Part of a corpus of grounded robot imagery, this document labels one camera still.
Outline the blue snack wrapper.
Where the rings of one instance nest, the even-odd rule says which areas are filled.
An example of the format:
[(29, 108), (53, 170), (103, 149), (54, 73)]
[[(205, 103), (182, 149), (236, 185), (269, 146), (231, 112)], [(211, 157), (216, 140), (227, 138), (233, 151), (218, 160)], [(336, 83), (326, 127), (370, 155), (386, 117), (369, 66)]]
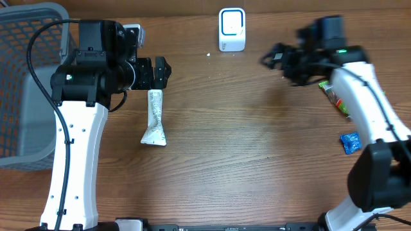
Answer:
[(362, 142), (358, 132), (341, 135), (340, 140), (346, 155), (351, 155), (362, 148)]

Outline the green snack bag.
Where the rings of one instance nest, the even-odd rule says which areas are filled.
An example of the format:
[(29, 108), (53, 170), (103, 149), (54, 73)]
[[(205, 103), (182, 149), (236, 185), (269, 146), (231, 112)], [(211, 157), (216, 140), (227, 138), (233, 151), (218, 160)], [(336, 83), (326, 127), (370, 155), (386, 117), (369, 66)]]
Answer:
[(327, 80), (322, 81), (319, 83), (319, 88), (328, 96), (330, 102), (334, 103), (335, 106), (347, 116), (347, 118), (352, 118), (352, 115), (349, 113), (348, 108), (344, 104), (343, 100), (337, 96), (335, 91), (333, 90), (332, 84), (330, 84)]

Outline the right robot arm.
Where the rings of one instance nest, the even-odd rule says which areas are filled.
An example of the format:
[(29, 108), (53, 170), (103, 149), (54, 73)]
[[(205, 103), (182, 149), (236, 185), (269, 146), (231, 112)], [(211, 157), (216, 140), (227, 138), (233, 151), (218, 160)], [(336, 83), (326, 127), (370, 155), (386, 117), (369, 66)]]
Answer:
[(348, 196), (323, 213), (313, 230), (374, 230), (372, 221), (410, 202), (410, 130), (382, 91), (365, 50), (349, 46), (339, 15), (297, 31), (298, 46), (276, 44), (260, 62), (295, 86), (326, 77), (347, 107), (363, 152), (347, 179)]

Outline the white tube with gold cap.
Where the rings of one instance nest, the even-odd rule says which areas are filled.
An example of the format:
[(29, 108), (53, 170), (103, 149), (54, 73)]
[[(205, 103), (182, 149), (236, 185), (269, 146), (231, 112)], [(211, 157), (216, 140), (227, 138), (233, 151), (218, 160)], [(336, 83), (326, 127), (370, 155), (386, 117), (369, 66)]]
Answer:
[(165, 146), (167, 145), (162, 125), (162, 90), (148, 91), (148, 127), (141, 139), (141, 144)]

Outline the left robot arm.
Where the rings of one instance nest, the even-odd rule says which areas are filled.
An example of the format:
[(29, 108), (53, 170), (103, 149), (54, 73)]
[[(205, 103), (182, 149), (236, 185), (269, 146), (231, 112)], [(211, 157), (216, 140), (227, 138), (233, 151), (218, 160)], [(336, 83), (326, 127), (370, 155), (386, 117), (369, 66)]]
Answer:
[(44, 96), (56, 119), (55, 155), (48, 200), (39, 230), (149, 230), (141, 218), (101, 222), (96, 177), (101, 136), (113, 112), (111, 97), (130, 90), (148, 93), (143, 144), (165, 146), (163, 91), (171, 75), (165, 58), (140, 58), (145, 32), (138, 24), (79, 20), (80, 46), (57, 67)]

